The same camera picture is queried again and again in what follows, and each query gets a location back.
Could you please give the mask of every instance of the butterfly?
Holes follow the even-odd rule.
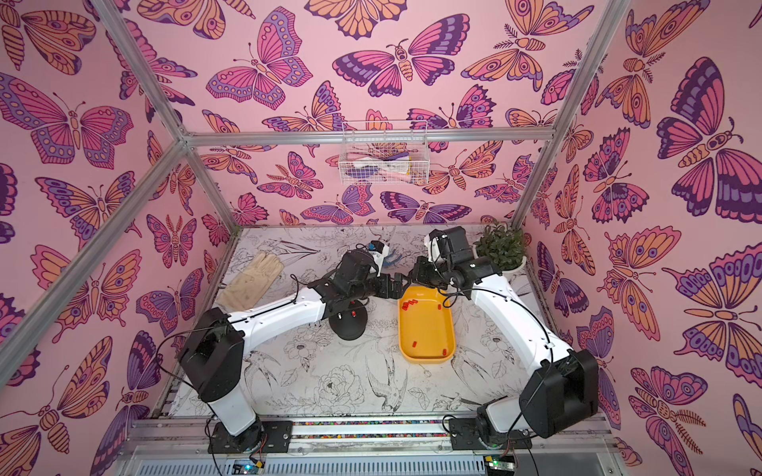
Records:
[[[239,226],[256,225],[258,220],[264,220],[268,215],[266,209],[257,205],[257,199],[251,192],[239,196],[238,208],[235,208],[232,203],[230,206],[233,208],[233,219]]]
[[[0,216],[9,216],[16,208],[18,180],[10,165],[0,164]],[[0,244],[8,243],[16,235],[10,223],[0,222]]]
[[[450,184],[450,177],[453,178],[455,185],[463,190],[466,189],[466,179],[463,178],[463,175],[473,178],[489,177],[495,172],[495,164],[492,161],[495,160],[502,146],[503,141],[501,140],[485,142],[474,152],[471,152],[471,155],[459,167],[456,167],[455,164],[457,164],[460,154],[468,150],[463,149],[455,157],[455,163],[447,166],[447,171],[429,171],[428,184],[424,187],[424,192],[431,195],[444,192],[447,189],[447,185]]]
[[[56,208],[59,215],[64,218],[72,217],[69,222],[72,224],[74,235],[79,238],[80,250],[135,188],[135,174],[132,171],[117,177],[102,197],[103,185],[98,192],[89,187],[94,194],[91,195],[81,188],[55,178],[38,177],[34,181],[47,195],[50,204]],[[135,226],[135,220],[124,232],[130,230],[142,238],[140,230]]]
[[[151,409],[139,404],[148,398],[148,388],[162,380],[159,367],[164,356],[156,353],[156,345],[151,336],[145,331],[139,331],[133,340],[130,354],[127,357],[127,387],[130,391],[124,393],[117,402],[125,405],[117,413],[101,438],[101,444],[95,450],[95,457],[90,468],[90,476],[102,476],[117,460],[122,446],[126,442],[127,432],[136,420],[147,418]]]
[[[733,395],[733,413],[735,414],[735,422],[738,424],[741,435],[743,435],[751,450],[754,451],[754,454],[759,459],[762,459],[762,443],[760,443],[762,440],[762,428],[751,421],[749,407],[746,406],[746,401],[740,394]]]
[[[579,189],[579,167],[574,164],[574,167],[569,171],[568,179],[566,179],[566,185],[559,190],[555,195],[555,212],[559,214],[561,218],[566,219],[565,222],[561,222],[556,226],[553,231],[555,233],[563,233],[564,240],[561,243],[561,258],[568,264],[572,264],[572,261],[579,266],[585,273],[590,276],[595,275],[595,263],[593,262],[593,255],[590,253],[588,246],[582,241],[582,237],[577,233],[575,228],[579,228],[584,232],[584,228],[579,225],[577,217],[574,215],[574,208],[577,205],[577,192]],[[582,211],[582,197],[579,200],[580,212]]]
[[[331,221],[336,225],[349,225],[354,221],[352,215],[368,216],[376,210],[369,201],[373,194],[370,192],[370,184],[350,185],[341,195],[341,202],[328,203],[328,205],[311,206],[302,212],[302,218],[317,220],[319,222]]]
[[[466,40],[469,30],[469,16],[456,14],[442,18],[424,29],[415,37],[407,51],[400,41],[394,54],[379,50],[362,50],[349,53],[333,62],[336,74],[357,86],[368,86],[371,97],[384,94],[402,94],[402,77],[413,80],[413,69],[427,86],[432,86],[441,75],[449,75],[455,69],[452,59],[431,54],[455,56]]]
[[[58,251],[41,244],[34,247],[31,259],[35,265],[32,272],[37,277],[37,285],[42,289],[48,289],[70,262],[70,259]],[[128,292],[137,280],[141,259],[139,250],[127,252],[101,280],[103,270],[106,269],[106,263],[103,263],[101,276],[95,280],[89,277],[56,319],[61,331],[53,336],[53,343],[59,341],[66,329],[74,329],[86,323],[93,314],[97,314],[103,321],[117,320],[122,327],[126,326],[121,315],[130,302]]]
[[[430,202],[419,203],[416,199],[399,192],[381,192],[381,203],[387,210],[389,218],[407,223],[411,219],[424,220],[425,225],[442,225],[447,221],[454,222],[471,213],[468,206],[447,203],[433,205]]]
[[[324,81],[315,91],[315,97],[312,99],[312,115],[307,113],[307,107],[304,107],[304,117],[269,117],[262,123],[270,129],[279,133],[291,132],[325,132],[331,130],[354,130],[354,128],[344,123],[344,116],[341,115],[341,103],[333,92],[330,81]],[[308,144],[306,147],[312,157],[315,157],[315,147],[319,144]]]
[[[178,262],[185,266],[188,261],[188,251],[193,247],[193,233],[196,231],[196,219],[190,220],[183,226],[183,217],[178,220],[177,226],[172,225],[172,220],[167,215],[167,225],[159,221],[150,213],[146,215],[148,229],[153,233],[153,246],[162,253],[162,261],[167,268],[172,267],[172,262]]]
[[[207,283],[212,282],[212,278],[214,277],[214,273],[217,272],[217,267],[219,266],[219,261],[212,258],[212,255],[209,254],[209,251],[204,250],[203,251],[203,268],[207,272]]]
[[[296,35],[293,13],[283,7],[275,8],[262,22],[257,35],[257,55],[251,54],[249,66],[234,66],[216,73],[207,83],[207,91],[216,98],[230,97],[237,102],[254,98],[272,110],[286,100],[279,86],[285,82],[294,88],[312,77],[301,59],[296,56],[302,39]]]
[[[578,150],[582,150],[593,143],[593,131],[587,129],[577,130],[578,127],[584,126],[582,124],[577,125],[575,118],[564,136],[564,145],[561,147],[561,152],[566,150],[567,164],[574,160]]]
[[[3,44],[16,71],[24,62],[24,37],[18,30],[23,22],[34,48],[53,68],[65,75],[75,75],[82,60],[72,52],[82,49],[95,38],[95,24],[80,14],[70,11],[42,10],[18,14],[17,2],[4,3],[0,18]]]
[[[629,404],[639,417],[645,419],[645,431],[654,443],[667,453],[680,476],[693,476],[688,456],[677,435],[679,434],[688,448],[694,452],[700,455],[703,452],[680,422],[700,426],[706,426],[706,423],[690,410],[674,411],[669,405],[687,405],[696,401],[709,387],[706,380],[690,372],[672,375],[657,366],[651,367],[650,377],[640,368],[630,370],[630,375],[642,387],[635,387],[642,400],[630,395]],[[667,420],[674,423],[677,434]]]
[[[595,152],[584,166],[585,181],[604,180],[593,189],[594,193],[603,191],[598,200],[593,203],[592,212],[596,222],[606,223],[616,217],[617,220],[627,223],[629,217],[634,212],[642,210],[648,202],[648,194],[642,188],[622,182],[615,183],[617,179],[632,175],[616,176],[628,141],[629,128],[617,130],[615,136],[604,137],[604,141],[600,144],[600,153]]]
[[[143,58],[145,58],[148,62],[151,71],[153,71],[153,74],[156,77],[156,81],[158,82],[159,87],[162,89],[162,91],[164,91],[164,95],[167,97],[167,99],[173,103],[195,106],[196,103],[194,103],[193,100],[191,100],[188,96],[167,86],[171,84],[172,81],[169,78],[166,78],[166,76],[174,76],[175,78],[195,78],[198,76],[198,74],[183,65],[177,64],[171,59],[158,57],[158,53],[153,49],[153,46],[151,46],[151,43],[148,42],[148,39],[143,36],[142,31],[140,31],[140,27],[138,27],[137,23],[127,19],[125,19],[124,22],[127,24],[127,30],[130,31],[133,39],[138,44]],[[132,96],[133,92],[135,92],[136,89],[138,90],[138,94],[142,95],[142,86],[138,83],[138,79],[135,77],[130,64],[126,59],[124,59],[124,55],[121,51],[119,51],[119,47],[116,45],[108,32],[106,32],[106,36],[111,42],[111,46],[114,48],[114,52],[117,54],[119,63],[124,69],[124,71],[122,71],[122,79],[119,87],[119,99],[126,100]],[[151,104],[148,96],[146,96],[146,119],[148,122],[151,122],[155,112],[156,109],[154,108],[153,104]]]
[[[740,325],[732,321],[744,321],[739,315],[744,312],[732,311],[751,295],[759,285],[759,273],[754,272],[755,264],[762,262],[762,243],[747,246],[743,251],[718,257],[704,269],[686,270],[678,273],[662,268],[677,281],[675,289],[688,299],[714,309],[686,309],[685,313],[699,318],[718,318],[718,321],[704,321],[683,332],[685,347],[675,352],[684,355],[695,352],[709,360],[722,360],[737,377],[762,388],[762,371],[757,364],[762,359],[762,343]],[[756,312],[757,306],[748,312]]]
[[[553,181],[558,172],[559,169],[555,164],[548,169],[543,182],[539,186],[537,195],[535,196],[535,199],[532,200],[532,205],[530,206],[532,216],[538,219],[540,224],[545,226],[545,229],[548,229],[550,226],[550,212],[548,212],[548,204],[545,203],[545,200],[550,198],[547,192],[550,186],[553,185]]]
[[[84,148],[91,165],[113,169],[114,146],[124,144],[133,128],[130,115],[116,107],[99,106],[79,117],[79,106],[67,114],[39,89],[0,72],[2,117],[32,131],[32,143],[44,164],[69,164],[75,150]]]
[[[634,449],[632,449],[632,447],[628,445],[625,440],[615,436],[614,443],[616,444],[616,448],[619,450],[625,465],[637,466],[643,463],[643,459],[640,457],[640,455]]]
[[[687,202],[688,212],[699,216],[712,205],[715,165],[710,154],[719,149],[715,212],[722,218],[762,223],[762,163],[746,152],[721,149],[733,136],[744,141],[733,134],[735,123],[731,117],[731,129],[716,134],[724,107],[725,87],[717,65],[709,58],[699,58],[680,82],[671,106],[698,130],[676,117],[665,117],[656,127],[661,137],[657,156],[670,158],[685,152],[678,167],[697,164],[675,182],[672,194]]]
[[[496,199],[500,203],[516,203],[521,198],[521,192],[527,185],[534,162],[529,155],[520,155],[514,162],[512,178],[503,175],[504,184],[488,185],[476,190],[474,197],[483,196],[487,200]]]
[[[555,293],[553,307],[565,318],[569,317],[569,311],[578,313],[588,308],[590,301],[584,291],[574,281],[561,277],[563,271],[553,263],[550,251],[541,241],[537,242],[537,263],[541,268],[537,270],[537,277],[543,284],[543,291],[550,289]]]
[[[201,217],[201,222],[209,230],[209,243],[219,246],[220,243],[227,243],[230,239],[230,231],[225,223],[219,217],[211,216],[209,213]]]
[[[256,18],[244,0],[224,0],[240,14]],[[207,0],[207,6],[201,13],[204,0],[193,0],[189,3],[170,2],[170,0],[140,0],[138,14],[146,20],[159,23],[176,24],[186,27],[198,18],[193,26],[193,32],[208,40],[217,40],[225,33],[225,15],[219,7],[218,0]]]
[[[646,18],[641,24],[635,23],[635,12],[627,14],[625,39],[633,53],[645,59],[628,58],[623,66],[627,72],[635,73],[615,79],[595,101],[595,107],[600,106],[604,99],[610,99],[611,105],[619,109],[622,105],[622,115],[629,122],[643,129],[651,125],[651,105],[648,103],[648,92],[640,72],[646,81],[653,82],[651,70],[646,66],[654,65],[664,57],[664,52],[657,51],[667,46],[688,28],[709,7],[709,0],[688,0],[672,5],[656,21],[656,15]]]
[[[523,0],[506,0],[508,12],[511,14],[519,31],[530,37],[541,37],[567,31],[583,21],[593,11],[593,5],[587,6],[577,14],[564,14],[564,9],[556,2],[543,5],[543,0],[525,2]],[[505,76],[508,81],[529,78],[533,80],[535,91],[543,86],[543,69],[528,53],[521,51],[540,51],[545,49],[545,43],[536,38],[519,38],[518,32],[511,25],[505,24],[505,33],[511,40],[495,45],[495,49],[518,46],[512,50],[496,53],[480,59],[461,72],[464,78],[494,81]]]
[[[659,261],[674,248],[680,240],[681,233],[667,228],[648,228],[637,232],[632,239],[627,234],[617,235],[615,239],[604,236],[609,241],[609,260],[614,269],[606,273],[604,285],[596,290],[606,290],[609,299],[614,304],[621,303],[622,310],[629,321],[648,339],[660,340],[659,324],[656,321],[653,307],[636,284],[640,283],[642,274],[656,274],[639,271]]]
[[[317,17],[338,18],[336,24],[346,37],[370,38],[379,21],[399,20],[408,0],[309,0],[304,9]]]
[[[458,109],[444,119],[442,116],[425,109],[410,109],[408,111],[408,120],[415,121],[410,126],[411,129],[455,129],[462,128],[482,128],[492,127],[492,118],[488,117],[492,113],[492,107],[495,105],[492,99],[487,97],[488,90],[481,86],[473,86],[469,89],[460,101]],[[439,111],[447,115],[440,107]],[[432,152],[442,152],[447,149],[449,142],[429,142],[429,149]]]
[[[226,117],[215,114],[210,110],[201,111],[215,133],[240,133],[239,127]],[[201,155],[201,160],[207,168],[214,171],[227,170],[231,174],[246,175],[253,183],[257,183],[257,174],[244,160],[251,160],[250,152],[267,152],[275,149],[275,145],[224,145],[211,147],[214,154]]]
[[[323,183],[315,178],[315,170],[304,165],[304,161],[301,156],[296,152],[288,153],[288,168],[291,170],[291,174],[283,165],[275,164],[275,167],[280,171],[281,175],[267,176],[273,180],[285,180],[285,182],[270,182],[269,184],[263,184],[257,187],[265,193],[277,193],[278,195],[290,198],[296,195],[304,200],[309,200],[312,192],[315,188],[322,189]]]
[[[284,226],[301,226],[304,223],[299,221],[299,217],[293,213],[289,213],[284,209],[280,209],[280,224]]]
[[[148,322],[158,321],[164,337],[167,337],[178,326],[178,317],[187,321],[195,316],[196,296],[201,291],[202,280],[203,271],[197,268],[188,274],[178,289],[169,288],[173,294],[158,290],[140,296],[135,303],[135,312],[145,315]]]
[[[10,296],[3,296],[0,292],[0,344],[5,341],[5,338],[11,334],[26,315],[23,309],[16,309],[13,306],[13,299]],[[18,387],[24,380],[34,377],[37,374],[37,367],[40,366],[40,363],[37,362],[38,356],[40,356],[40,351],[35,347],[6,385]]]
[[[611,351],[614,343],[614,316],[611,310],[603,306],[598,314],[590,317],[590,325],[577,326],[577,342],[581,349],[589,350],[598,362],[598,403],[606,412],[609,425],[616,430],[622,429],[622,414],[620,413],[619,399],[616,397],[614,386],[611,383],[604,359]]]
[[[69,429],[66,428],[62,417],[74,420],[87,418],[104,406],[109,392],[109,382],[105,377],[113,344],[109,336],[95,344],[74,371],[55,409],[51,404],[56,395],[56,383],[69,366],[63,368],[53,383],[53,396],[39,411],[29,413],[19,410],[0,417],[26,414],[39,418],[37,424],[0,434],[0,461],[3,461],[6,474],[26,475],[32,472],[40,453],[43,432],[47,432],[47,440],[53,449],[59,453],[69,453]]]
[[[508,121],[508,125],[511,127],[550,127],[553,125],[553,121],[555,121],[556,111],[557,109],[554,109],[543,116],[533,110],[532,112],[537,114],[537,119],[535,119],[532,114],[525,110],[513,108],[505,111],[505,120]],[[523,139],[512,140],[511,142],[514,144],[521,144]]]

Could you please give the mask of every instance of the orange butterfly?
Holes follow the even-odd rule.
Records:
[[[203,251],[203,268],[207,271],[207,283],[212,282],[212,278],[214,277],[214,273],[217,272],[218,266],[219,266],[219,260],[213,259],[212,255],[209,254],[209,251],[204,250]]]
[[[112,346],[113,341],[109,336],[95,344],[72,375],[55,409],[50,404],[56,395],[58,379],[53,383],[53,396],[50,397],[50,401],[38,412],[19,410],[0,417],[26,414],[40,419],[37,424],[0,434],[2,474],[26,476],[32,472],[40,454],[42,432],[47,431],[47,440],[53,449],[60,453],[69,453],[69,429],[61,421],[61,416],[72,419],[87,418],[104,406],[108,398],[109,383],[105,377]],[[63,368],[59,378],[67,369],[69,366]]]
[[[346,37],[359,40],[370,38],[373,28],[380,21],[399,20],[399,15],[408,9],[408,0],[309,0],[304,9],[315,15],[338,18],[336,24]]]
[[[572,261],[579,266],[585,273],[590,276],[595,275],[595,263],[593,262],[593,255],[590,253],[588,246],[582,241],[582,237],[577,233],[575,228],[579,228],[586,235],[588,232],[582,228],[577,222],[577,217],[574,215],[574,209],[577,205],[577,192],[579,190],[579,167],[574,164],[569,172],[569,177],[566,180],[566,185],[563,189],[555,195],[555,212],[559,214],[561,218],[565,218],[565,222],[559,223],[553,230],[556,233],[566,232],[564,241],[561,243],[561,258],[568,263],[572,264]],[[582,211],[582,198],[579,198],[579,206]]]
[[[556,2],[543,5],[543,0],[505,0],[505,4],[519,31],[524,35],[535,37],[567,31],[583,21],[594,8],[590,5],[582,8],[575,15],[567,15]],[[505,24],[505,33],[512,40],[496,44],[496,50],[512,45],[526,51],[545,49],[545,43],[536,38],[518,38],[516,30],[509,24]],[[519,48],[480,59],[464,69],[460,75],[481,81],[494,81],[503,76],[506,76],[508,81],[529,78],[533,80],[534,90],[539,91],[543,86],[543,69],[532,56]]]
[[[82,60],[72,51],[82,51],[95,37],[95,24],[86,17],[70,11],[42,10],[19,15],[14,6],[20,0],[5,0],[0,4],[2,39],[5,52],[16,71],[21,71],[24,61],[24,37],[18,28],[24,23],[32,44],[43,59],[53,68],[66,75],[75,75],[82,67]]]
[[[175,0],[141,0],[138,4],[138,14],[159,23],[171,23],[186,27],[198,18],[193,26],[193,32],[208,40],[217,40],[225,33],[225,15],[217,0],[206,0],[207,7],[201,13],[204,0],[176,2]],[[240,14],[256,18],[244,0],[225,0]]]
[[[431,195],[444,192],[445,189],[447,189],[447,185],[450,183],[450,177],[453,178],[455,185],[465,190],[466,179],[460,174],[461,172],[463,172],[464,175],[474,178],[489,177],[495,172],[495,164],[493,164],[492,161],[495,160],[495,157],[498,152],[500,152],[500,147],[502,146],[503,141],[501,140],[485,142],[474,152],[471,152],[471,155],[469,155],[459,167],[456,167],[455,164],[458,162],[460,154],[468,150],[463,149],[463,151],[455,157],[455,164],[447,166],[447,171],[429,171],[428,185],[424,187],[424,192]]]
[[[640,72],[646,81],[653,82],[653,75],[646,66],[655,64],[664,57],[657,51],[667,46],[678,35],[683,33],[709,7],[709,0],[689,0],[688,2],[672,5],[656,21],[656,15],[646,18],[641,24],[634,24],[635,12],[629,11],[625,26],[627,46],[633,53],[647,59],[643,62],[638,58],[624,60],[623,66],[634,75],[623,76],[611,82],[595,101],[595,107],[600,106],[604,99],[611,99],[614,108],[622,108],[622,115],[629,122],[643,129],[651,125],[651,105],[648,103],[648,93]]]
[[[566,163],[574,160],[577,155],[577,150],[582,150],[593,142],[593,131],[582,129],[577,130],[578,127],[584,127],[582,124],[576,125],[577,118],[571,123],[571,126],[566,131],[564,136],[564,145],[561,147],[561,152],[566,150]]]
[[[551,126],[555,121],[555,112],[558,109],[554,109],[547,113],[545,116],[541,115],[537,111],[533,110],[533,113],[537,114],[537,119],[525,110],[512,108],[505,111],[505,120],[508,121],[508,125],[511,127],[542,127]],[[512,140],[514,144],[521,144],[523,140]]]
[[[70,259],[58,251],[41,244],[34,248],[31,258],[35,265],[32,272],[37,277],[37,285],[42,289],[48,289],[70,263]],[[103,280],[98,277],[95,280],[89,278],[89,284],[85,281],[56,319],[61,331],[53,336],[53,343],[59,341],[66,329],[74,329],[86,323],[93,314],[100,316],[103,321],[117,320],[124,327],[126,322],[121,315],[130,302],[127,293],[138,277],[141,259],[140,251],[132,250],[119,258]]]
[[[648,339],[660,340],[659,324],[656,322],[654,309],[636,284],[636,282],[640,283],[640,275],[656,273],[638,272],[638,270],[656,263],[669,253],[680,240],[681,233],[673,230],[671,226],[667,228],[656,226],[635,233],[632,239],[627,234],[617,235],[613,240],[608,232],[604,235],[610,242],[609,260],[613,264],[613,269],[606,273],[604,285],[596,291],[605,289],[611,302],[621,303],[622,310],[638,331],[645,334]]]

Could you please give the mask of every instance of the black round base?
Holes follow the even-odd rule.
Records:
[[[334,314],[328,318],[331,329],[343,340],[355,340],[365,332],[368,311],[365,306]]]

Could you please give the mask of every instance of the bird illustration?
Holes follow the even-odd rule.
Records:
[[[365,357],[365,370],[368,373],[368,383],[370,389],[377,397],[383,397],[383,403],[381,404],[381,411],[388,411],[394,413],[399,410],[402,405],[402,399],[405,396],[405,390],[408,387],[408,371],[405,370],[405,381],[402,383],[402,388],[397,388],[394,378],[394,357],[391,357],[392,366],[389,366],[389,358],[384,355],[384,361],[386,362],[386,384],[379,382],[376,376],[370,371],[368,366],[368,358]]]
[[[460,381],[463,382],[466,385],[466,387],[468,387],[468,389],[474,393],[474,395],[478,395],[478,393],[476,393],[476,391],[473,388],[471,388],[471,385],[469,385],[469,383],[467,382],[466,376],[473,375],[475,372],[476,375],[478,375],[479,377],[482,377],[482,380],[486,382],[487,379],[485,379],[485,375],[489,376],[489,373],[487,373],[487,371],[484,370],[482,366],[480,366],[478,363],[473,362],[472,360],[469,360],[468,357],[466,356],[466,353],[468,352],[473,352],[476,355],[480,356],[481,358],[484,358],[482,354],[476,352],[475,350],[469,349],[468,347],[459,344],[458,347],[456,347],[455,352],[453,353],[453,358],[450,360],[450,365],[453,366],[455,375],[458,375],[458,378],[460,379]],[[464,364],[468,365],[470,367],[470,370],[465,368]]]

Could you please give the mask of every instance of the black mounting plate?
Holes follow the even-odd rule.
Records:
[[[488,449],[485,448],[479,438],[475,418],[449,418],[447,419],[447,425],[452,433],[450,435],[450,444],[453,446],[453,449],[471,449],[474,451]],[[532,440],[526,438],[520,430],[511,431],[508,437],[513,440],[513,447],[515,449],[532,448]],[[505,449],[505,444],[493,449]]]

